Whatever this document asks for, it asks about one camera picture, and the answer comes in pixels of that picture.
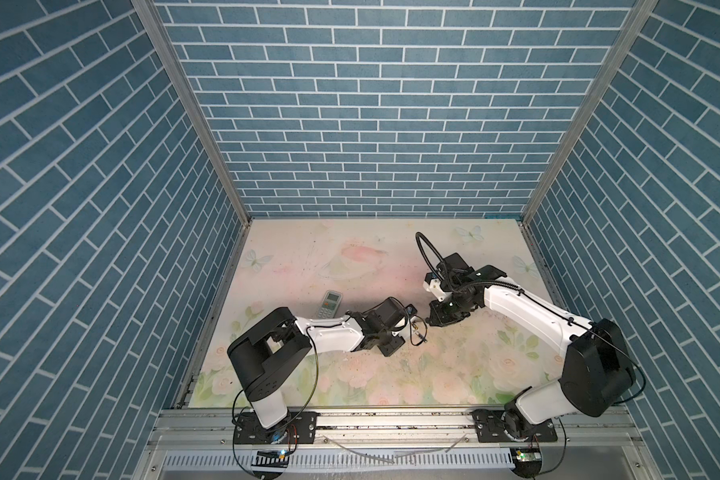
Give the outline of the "white remote control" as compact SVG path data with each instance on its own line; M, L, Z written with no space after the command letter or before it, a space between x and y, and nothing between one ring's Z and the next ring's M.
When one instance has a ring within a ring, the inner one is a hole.
M338 317L339 307L342 302L342 294L336 291L328 290L325 292L323 299L316 313L317 319L332 319Z

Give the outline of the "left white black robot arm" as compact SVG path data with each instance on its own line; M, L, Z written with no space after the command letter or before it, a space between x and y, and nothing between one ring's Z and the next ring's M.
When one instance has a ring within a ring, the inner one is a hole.
M406 342L417 309L388 297L366 311L308 319L278 307L250 327L226 353L259 424L278 429L290 419L281 387L309 355L378 349L389 357Z

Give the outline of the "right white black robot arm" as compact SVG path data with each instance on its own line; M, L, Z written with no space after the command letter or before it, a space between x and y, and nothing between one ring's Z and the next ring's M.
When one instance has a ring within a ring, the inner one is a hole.
M506 432L523 439L546 421L571 413L601 416L627 401L624 395L646 377L627 352L619 326L566 311L529 292L492 265L475 269L457 254L427 264L424 289L433 294L426 322L455 325L488 308L526 328L562 358L561 374L529 387L504 406Z

